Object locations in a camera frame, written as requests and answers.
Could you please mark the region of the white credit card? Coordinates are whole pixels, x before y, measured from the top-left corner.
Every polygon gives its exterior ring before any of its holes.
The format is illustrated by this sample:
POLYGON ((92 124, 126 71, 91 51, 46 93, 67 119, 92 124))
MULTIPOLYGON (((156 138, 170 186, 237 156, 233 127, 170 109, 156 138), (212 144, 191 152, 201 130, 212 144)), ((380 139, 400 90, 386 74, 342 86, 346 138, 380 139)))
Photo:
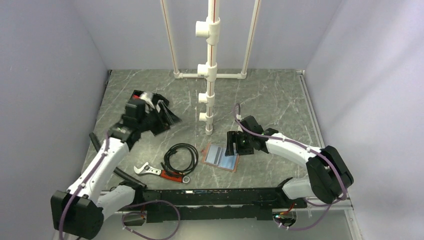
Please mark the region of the white credit card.
POLYGON ((238 155, 226 156, 224 154, 221 156, 218 166, 220 168, 223 168, 229 171, 235 171, 237 168, 237 162, 238 162, 238 155))

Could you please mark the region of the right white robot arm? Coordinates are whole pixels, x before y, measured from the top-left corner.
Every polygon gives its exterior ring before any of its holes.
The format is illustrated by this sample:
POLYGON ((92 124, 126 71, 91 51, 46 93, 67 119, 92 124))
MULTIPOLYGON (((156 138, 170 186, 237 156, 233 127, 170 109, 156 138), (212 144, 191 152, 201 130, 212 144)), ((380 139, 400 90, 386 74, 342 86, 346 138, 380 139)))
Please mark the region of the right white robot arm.
POLYGON ((288 178, 275 194, 276 203, 289 207, 296 199, 316 197, 330 205, 347 198, 347 189, 354 183, 353 175, 338 150, 327 145, 314 147, 293 140, 276 129, 263 129, 249 115, 236 114, 237 131, 227 132, 226 156, 252 155, 255 151, 283 157, 306 169, 302 178, 288 178))

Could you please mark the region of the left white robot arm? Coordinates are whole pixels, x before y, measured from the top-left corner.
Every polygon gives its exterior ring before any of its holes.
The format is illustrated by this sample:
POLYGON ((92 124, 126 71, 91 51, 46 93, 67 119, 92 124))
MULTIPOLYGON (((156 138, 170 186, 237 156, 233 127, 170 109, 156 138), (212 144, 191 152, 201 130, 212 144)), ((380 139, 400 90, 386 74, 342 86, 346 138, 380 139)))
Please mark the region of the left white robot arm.
POLYGON ((141 97, 128 100, 120 120, 106 132, 87 169, 67 190, 56 191, 50 199, 53 225, 59 239, 70 234, 91 240, 116 211, 126 206, 131 210, 139 209, 144 203, 139 186, 127 183, 105 195, 101 192, 142 133, 158 135, 179 122, 181 119, 161 99, 156 103, 141 97))

